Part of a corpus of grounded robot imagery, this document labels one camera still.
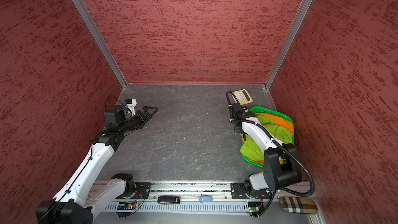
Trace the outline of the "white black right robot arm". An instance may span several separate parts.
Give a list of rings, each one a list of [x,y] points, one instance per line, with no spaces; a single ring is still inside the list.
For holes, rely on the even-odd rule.
[[[262,165],[262,171],[245,180],[248,194],[277,191],[302,181],[302,169],[293,159],[294,124],[281,113],[263,107],[250,111],[239,103],[230,103],[230,121],[242,136],[241,153],[251,163]]]

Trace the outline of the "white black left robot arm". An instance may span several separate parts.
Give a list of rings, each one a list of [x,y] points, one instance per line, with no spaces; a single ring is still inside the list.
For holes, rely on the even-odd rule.
[[[88,154],[63,188],[36,209],[39,224],[91,224],[117,197],[135,194],[131,174],[119,173],[92,197],[89,192],[101,170],[129,134],[141,130],[158,112],[157,107],[136,110],[136,101],[127,99],[105,110],[105,128],[93,139]]]

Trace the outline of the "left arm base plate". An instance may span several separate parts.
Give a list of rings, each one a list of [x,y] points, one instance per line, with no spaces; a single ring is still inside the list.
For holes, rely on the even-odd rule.
[[[122,199],[148,199],[152,183],[128,183]]]

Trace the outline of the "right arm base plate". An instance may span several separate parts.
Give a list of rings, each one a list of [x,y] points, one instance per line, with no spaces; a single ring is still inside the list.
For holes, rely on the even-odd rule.
[[[230,183],[232,199],[270,199],[271,193],[265,189],[255,190],[252,188],[249,182],[245,181],[243,183]]]

